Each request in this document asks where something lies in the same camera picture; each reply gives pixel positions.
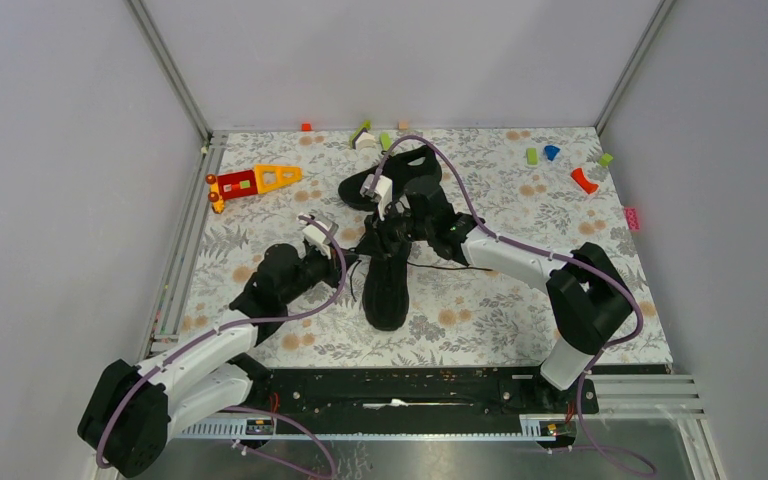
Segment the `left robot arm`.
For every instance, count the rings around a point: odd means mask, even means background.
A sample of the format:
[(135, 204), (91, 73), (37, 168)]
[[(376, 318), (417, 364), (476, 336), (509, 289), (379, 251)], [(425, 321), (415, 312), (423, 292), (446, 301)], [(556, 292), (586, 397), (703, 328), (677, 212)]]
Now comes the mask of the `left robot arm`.
[(101, 373), (77, 434), (101, 468), (127, 478), (143, 473), (172, 436), (227, 407), (256, 411), (269, 401), (267, 380), (233, 364), (293, 320), (288, 307), (320, 283), (340, 292), (354, 253), (276, 244), (213, 326), (135, 365), (119, 359)]

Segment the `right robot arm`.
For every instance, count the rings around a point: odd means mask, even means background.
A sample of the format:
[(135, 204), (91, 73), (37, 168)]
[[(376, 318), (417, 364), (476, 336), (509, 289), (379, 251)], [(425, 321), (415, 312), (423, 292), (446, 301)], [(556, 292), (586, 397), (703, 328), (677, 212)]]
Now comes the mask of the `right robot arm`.
[(408, 207), (403, 211), (397, 209), (392, 183), (384, 176), (368, 175), (360, 192), (377, 203), (367, 231), (380, 253), (394, 254), (407, 243), (424, 242), (444, 260), (498, 272), (548, 296), (561, 338), (541, 363), (542, 378), (533, 386), (543, 410), (557, 412), (572, 400), (572, 385), (632, 314), (627, 287), (604, 250), (593, 243), (562, 254), (491, 234), (475, 216), (455, 212), (431, 177), (407, 184)]

